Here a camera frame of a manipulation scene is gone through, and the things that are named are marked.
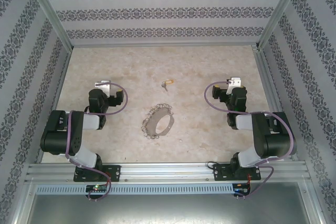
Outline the metal plate with key rings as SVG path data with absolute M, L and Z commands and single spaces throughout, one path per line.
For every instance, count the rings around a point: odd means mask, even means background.
M 161 132 L 156 132 L 156 127 L 161 119 L 169 116 L 170 120 L 167 127 Z M 142 122 L 141 130 L 148 139 L 157 139 L 165 136 L 171 130 L 175 119 L 173 117 L 172 107 L 167 103 L 160 103 L 153 106 L 148 112 L 146 118 Z

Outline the small circuit board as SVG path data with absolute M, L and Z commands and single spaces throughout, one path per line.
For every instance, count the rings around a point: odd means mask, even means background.
M 233 191 L 237 195 L 248 195 L 250 193 L 250 184 L 233 184 Z
M 108 189 L 107 185 L 87 185 L 86 186 L 86 193 L 106 193 Z

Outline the grey metal sheet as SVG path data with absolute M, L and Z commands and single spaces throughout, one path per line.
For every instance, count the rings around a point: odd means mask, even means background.
M 325 224 L 307 183 L 269 183 L 245 199 L 230 194 L 42 194 L 32 187 L 16 224 Z

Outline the aluminium side rail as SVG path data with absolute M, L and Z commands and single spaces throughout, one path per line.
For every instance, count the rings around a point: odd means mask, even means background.
M 265 92 L 269 109 L 273 112 L 282 111 L 281 103 L 276 92 L 274 82 L 269 71 L 265 55 L 256 45 L 252 45 L 256 65 L 259 71 L 262 86 Z
M 62 67 L 62 70 L 61 70 L 61 73 L 60 73 L 60 76 L 59 76 L 59 80 L 58 80 L 58 83 L 57 83 L 56 93 L 54 95 L 53 102 L 52 102 L 52 105 L 49 109 L 49 114 L 48 115 L 50 115 L 52 110 L 55 110 L 57 108 L 59 98 L 60 98 L 60 95 L 61 95 L 62 86 L 64 85 L 64 80 L 65 80 L 65 76 L 66 76 L 66 72 L 67 72 L 67 69 L 68 69 L 68 66 L 69 66 L 69 61 L 70 61 L 72 52 L 73 52 L 73 50 L 70 50 L 67 53 L 66 60 L 63 64 L 63 67 Z M 43 152 L 42 152 L 41 148 L 39 147 L 38 152 L 37 152 L 37 156 L 36 156 L 36 159 L 35 159 L 35 163 L 41 163 L 42 159 L 43 159 Z

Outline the aluminium mounting rail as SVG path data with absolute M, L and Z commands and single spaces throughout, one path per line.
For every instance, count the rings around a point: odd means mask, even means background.
M 213 182 L 214 173 L 205 163 L 121 163 L 119 183 L 182 184 Z M 269 182 L 301 182 L 310 180 L 303 161 L 271 162 L 274 173 Z M 68 163 L 30 164 L 25 184 L 73 184 L 75 166 Z

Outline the aluminium frame post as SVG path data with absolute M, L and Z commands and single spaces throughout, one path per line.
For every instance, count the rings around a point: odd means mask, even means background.
M 58 37 L 60 38 L 62 44 L 68 51 L 73 50 L 73 45 L 70 41 L 69 36 L 66 33 L 56 11 L 52 7 L 52 4 L 49 0 L 38 0 L 41 8 L 43 9 L 46 17 L 49 19 L 52 27 L 54 28 L 55 32 L 57 33 Z
M 284 11 L 286 10 L 290 0 L 279 0 L 276 8 L 274 9 L 274 12 L 272 13 L 270 20 L 268 21 L 264 31 L 262 32 L 262 35 L 257 43 L 257 48 L 259 51 L 261 51 L 269 37 L 271 36 L 272 32 L 274 31 L 275 27 L 277 26 L 280 18 L 282 17 Z

